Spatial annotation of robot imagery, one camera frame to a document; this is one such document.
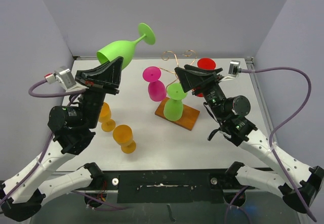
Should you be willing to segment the green wine glass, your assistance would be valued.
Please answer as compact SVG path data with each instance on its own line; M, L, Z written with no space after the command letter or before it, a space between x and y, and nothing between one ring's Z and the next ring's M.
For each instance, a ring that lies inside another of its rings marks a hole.
M101 64L112 62L117 57L123 57L122 70L132 61L137 44L144 41L154 45L156 38L153 30L145 23L138 25L139 38L136 40L117 40L96 52L96 57Z
M177 121L183 114L182 100L187 97L180 83L173 83L168 86L167 94L169 99L164 106L164 117L169 121Z

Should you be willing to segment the orange wine glass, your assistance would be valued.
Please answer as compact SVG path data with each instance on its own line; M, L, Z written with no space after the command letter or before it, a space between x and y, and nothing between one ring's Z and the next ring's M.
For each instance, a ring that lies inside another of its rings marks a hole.
M125 154L131 154L136 150L132 129L128 125L119 125L113 131L113 139Z
M106 102L103 103L98 121L101 123L104 132L111 132L116 127L115 121L111 118L110 106Z

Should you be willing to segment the red plastic wine glass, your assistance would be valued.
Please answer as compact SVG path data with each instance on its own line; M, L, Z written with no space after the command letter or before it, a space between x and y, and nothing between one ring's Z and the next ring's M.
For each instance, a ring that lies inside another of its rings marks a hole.
M211 58L201 58L197 61L197 67L204 70L215 70L217 64Z

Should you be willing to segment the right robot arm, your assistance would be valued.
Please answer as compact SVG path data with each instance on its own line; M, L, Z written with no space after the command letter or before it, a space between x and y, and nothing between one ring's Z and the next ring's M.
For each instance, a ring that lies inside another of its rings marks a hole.
M310 214L309 208L323 184L323 168L298 161L274 142L274 132L267 137L249 121L246 118L251 110L249 100L244 96L225 96L219 85L224 79L221 71L221 68L204 70L191 65L175 68L184 92L202 94L211 110L210 115L220 125L211 132L209 139L220 132L225 139L250 152L272 169L272 172L266 172L234 162L226 171L227 185L231 188L251 186L268 191L281 197L293 210Z

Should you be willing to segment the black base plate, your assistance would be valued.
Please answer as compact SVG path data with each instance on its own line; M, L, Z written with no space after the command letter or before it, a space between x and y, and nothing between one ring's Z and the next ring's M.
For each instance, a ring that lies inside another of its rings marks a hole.
M117 193L119 204L223 203L223 193L242 188L224 169L105 171L86 192Z

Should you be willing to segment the pink plastic wine glass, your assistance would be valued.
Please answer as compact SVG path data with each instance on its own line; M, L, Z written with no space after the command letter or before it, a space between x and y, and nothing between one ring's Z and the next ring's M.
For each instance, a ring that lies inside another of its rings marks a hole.
M149 83L148 94L152 101L160 102L166 97L166 87L160 81L161 70L156 66L147 67L142 73L143 79Z

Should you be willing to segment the orange wine glass front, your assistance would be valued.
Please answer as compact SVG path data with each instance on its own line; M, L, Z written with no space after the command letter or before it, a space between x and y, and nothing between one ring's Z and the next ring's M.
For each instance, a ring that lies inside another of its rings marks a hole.
M132 129L128 125L119 125L113 131L113 139L125 154L131 154L136 150Z

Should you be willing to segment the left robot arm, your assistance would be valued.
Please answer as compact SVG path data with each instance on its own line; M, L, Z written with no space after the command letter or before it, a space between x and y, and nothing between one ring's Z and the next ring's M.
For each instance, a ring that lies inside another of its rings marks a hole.
M86 163L61 177L52 178L52 174L91 143L105 96L119 92L123 61L117 57L95 68L79 70L75 75L62 67L45 76L43 83L59 82L70 102L50 110L51 134L42 152L19 173L1 183L4 216L21 222L63 194L79 188L101 187L103 172L96 163Z

